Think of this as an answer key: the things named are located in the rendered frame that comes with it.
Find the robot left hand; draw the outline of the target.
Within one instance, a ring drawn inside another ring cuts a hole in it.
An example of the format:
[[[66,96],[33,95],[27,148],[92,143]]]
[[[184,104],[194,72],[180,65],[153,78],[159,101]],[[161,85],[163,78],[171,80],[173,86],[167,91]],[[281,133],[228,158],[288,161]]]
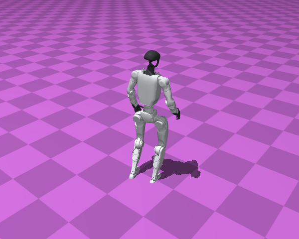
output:
[[[133,108],[135,109],[135,113],[139,110],[142,110],[141,108],[144,108],[143,106],[137,105],[137,107],[135,107],[134,105],[132,105]],[[140,108],[141,107],[141,108]]]

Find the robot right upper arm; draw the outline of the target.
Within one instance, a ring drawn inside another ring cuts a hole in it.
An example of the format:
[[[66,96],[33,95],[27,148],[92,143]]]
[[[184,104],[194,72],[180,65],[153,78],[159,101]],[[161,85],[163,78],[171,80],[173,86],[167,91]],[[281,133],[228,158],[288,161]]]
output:
[[[170,88],[170,81],[168,78],[159,76],[158,77],[158,84],[160,87],[162,87],[163,93],[166,97],[165,103],[166,106],[174,106],[173,101],[172,101],[172,93],[171,93],[171,88]]]

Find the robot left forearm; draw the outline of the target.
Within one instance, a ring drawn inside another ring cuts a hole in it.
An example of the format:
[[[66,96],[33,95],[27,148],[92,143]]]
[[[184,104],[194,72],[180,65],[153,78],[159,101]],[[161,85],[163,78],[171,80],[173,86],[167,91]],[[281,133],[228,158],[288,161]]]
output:
[[[127,93],[127,94],[128,94],[128,93]],[[137,99],[136,99],[136,97],[135,97],[135,94],[134,94],[133,96],[131,96],[131,95],[128,94],[128,98],[130,98],[130,103],[131,103],[132,105],[134,105],[135,107],[137,107],[138,102],[137,102]]]

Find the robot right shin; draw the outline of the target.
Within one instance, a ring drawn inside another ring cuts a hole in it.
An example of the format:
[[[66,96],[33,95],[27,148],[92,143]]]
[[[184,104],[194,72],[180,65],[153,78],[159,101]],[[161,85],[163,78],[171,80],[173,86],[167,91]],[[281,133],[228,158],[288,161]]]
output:
[[[154,181],[157,179],[159,169],[162,166],[163,160],[165,156],[165,148],[162,147],[159,151],[159,155],[155,154],[153,158],[153,173],[152,173],[152,179],[154,178]]]

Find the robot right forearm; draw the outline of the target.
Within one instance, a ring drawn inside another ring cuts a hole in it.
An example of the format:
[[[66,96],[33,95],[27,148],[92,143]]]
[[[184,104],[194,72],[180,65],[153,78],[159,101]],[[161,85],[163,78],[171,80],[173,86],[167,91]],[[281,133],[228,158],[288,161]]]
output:
[[[169,109],[170,109],[170,111],[171,111],[172,114],[173,113],[178,113],[178,109],[176,107],[176,104],[175,104],[175,101],[174,101],[173,98],[172,98],[172,101],[173,101],[174,106],[170,106]]]

